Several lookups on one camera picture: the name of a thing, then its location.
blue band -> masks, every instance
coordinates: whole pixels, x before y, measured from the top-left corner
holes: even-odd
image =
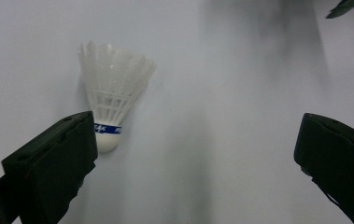
[[[94,123],[94,129],[96,133],[113,133],[113,134],[121,133],[121,127],[119,126],[109,126],[105,124]]]

white wall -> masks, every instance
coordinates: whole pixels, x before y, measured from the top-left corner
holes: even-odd
[[[351,223],[292,157],[304,112],[354,127],[337,3],[0,1],[0,161],[88,110],[77,46],[109,42],[158,69],[62,223]]]

shuttlecock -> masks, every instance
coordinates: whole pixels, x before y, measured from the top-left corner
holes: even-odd
[[[98,151],[114,149],[120,141],[121,121],[145,89],[156,65],[128,49],[97,47],[90,42],[78,53],[87,98],[94,115]]]

